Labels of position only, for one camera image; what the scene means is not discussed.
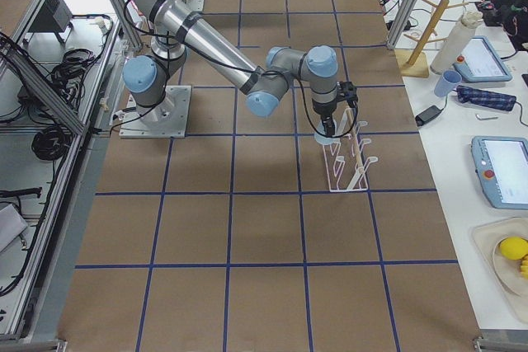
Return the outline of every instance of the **plate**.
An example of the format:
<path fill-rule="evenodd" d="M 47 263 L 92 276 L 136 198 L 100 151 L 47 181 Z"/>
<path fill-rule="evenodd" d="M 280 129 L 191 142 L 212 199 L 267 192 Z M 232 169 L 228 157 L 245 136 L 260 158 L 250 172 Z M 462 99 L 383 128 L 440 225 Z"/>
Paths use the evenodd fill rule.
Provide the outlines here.
<path fill-rule="evenodd" d="M 528 297 L 528 279 L 521 275 L 521 261 L 509 260 L 499 251 L 499 244 L 506 237 L 502 237 L 493 248 L 492 260 L 495 274 L 513 293 Z"/>

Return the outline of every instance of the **yellow fruit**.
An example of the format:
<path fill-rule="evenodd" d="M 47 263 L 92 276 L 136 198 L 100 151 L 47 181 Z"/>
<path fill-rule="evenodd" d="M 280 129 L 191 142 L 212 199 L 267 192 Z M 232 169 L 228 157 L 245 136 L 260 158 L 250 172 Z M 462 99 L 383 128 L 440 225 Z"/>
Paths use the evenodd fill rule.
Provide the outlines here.
<path fill-rule="evenodd" d="M 528 255 L 528 242 L 521 237 L 508 237 L 498 246 L 502 255 L 510 260 L 520 260 Z"/>

